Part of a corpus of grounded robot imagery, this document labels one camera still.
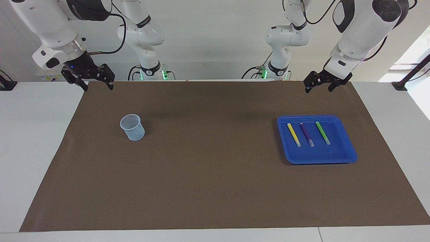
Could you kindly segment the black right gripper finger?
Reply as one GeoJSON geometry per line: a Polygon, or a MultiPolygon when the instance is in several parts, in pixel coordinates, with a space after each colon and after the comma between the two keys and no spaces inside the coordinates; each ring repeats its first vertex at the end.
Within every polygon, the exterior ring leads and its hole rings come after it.
{"type": "Polygon", "coordinates": [[[114,89],[114,79],[115,74],[107,64],[98,67],[98,81],[105,83],[110,90],[114,89]]]}
{"type": "Polygon", "coordinates": [[[88,85],[82,80],[81,75],[75,77],[67,67],[62,68],[61,74],[69,84],[75,84],[78,87],[81,87],[84,91],[88,90],[88,85]]]}

